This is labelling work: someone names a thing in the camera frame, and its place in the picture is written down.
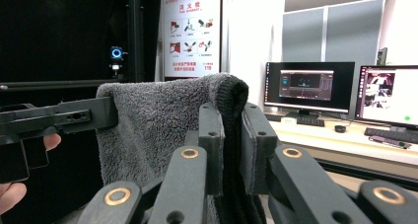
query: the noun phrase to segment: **poster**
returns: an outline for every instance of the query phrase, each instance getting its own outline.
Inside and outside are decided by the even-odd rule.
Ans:
[[[164,75],[220,72],[221,0],[163,0]]]

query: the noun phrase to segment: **finger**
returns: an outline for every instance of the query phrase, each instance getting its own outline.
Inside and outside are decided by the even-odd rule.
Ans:
[[[7,188],[9,188],[10,185],[11,185],[10,183],[0,184],[0,196],[6,192]]]
[[[21,183],[14,183],[9,186],[6,192],[0,196],[0,215],[14,207],[24,198],[27,189]]]
[[[43,144],[45,144],[46,151],[55,148],[60,142],[61,137],[56,133],[43,136]]]

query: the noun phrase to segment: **white desk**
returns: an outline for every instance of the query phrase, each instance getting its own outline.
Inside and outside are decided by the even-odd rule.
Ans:
[[[283,144],[304,147],[315,158],[418,180],[418,144],[404,150],[369,141],[364,131],[372,126],[355,121],[345,133],[337,133],[334,125],[349,122],[320,118],[325,120],[325,127],[270,124]]]

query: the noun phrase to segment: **keyboard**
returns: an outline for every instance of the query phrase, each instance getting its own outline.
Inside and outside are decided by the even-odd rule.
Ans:
[[[378,128],[369,128],[365,130],[367,136],[379,136],[402,142],[418,143],[418,133],[408,133],[399,131],[382,130]]]
[[[325,121],[319,118],[298,117],[296,124],[325,127]]]
[[[270,120],[270,121],[276,121],[276,122],[280,122],[282,121],[282,115],[279,114],[271,114],[271,113],[265,113],[264,114],[265,117]]]

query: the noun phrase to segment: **towel fold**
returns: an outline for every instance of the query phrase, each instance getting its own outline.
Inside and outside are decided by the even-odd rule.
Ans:
[[[164,83],[104,84],[119,124],[97,131],[104,184],[131,181],[143,187],[164,175],[187,130],[198,129],[199,107],[211,102],[222,116],[224,195],[208,197],[208,223],[265,223],[258,196],[244,192],[239,164],[241,114],[248,86],[227,73]]]

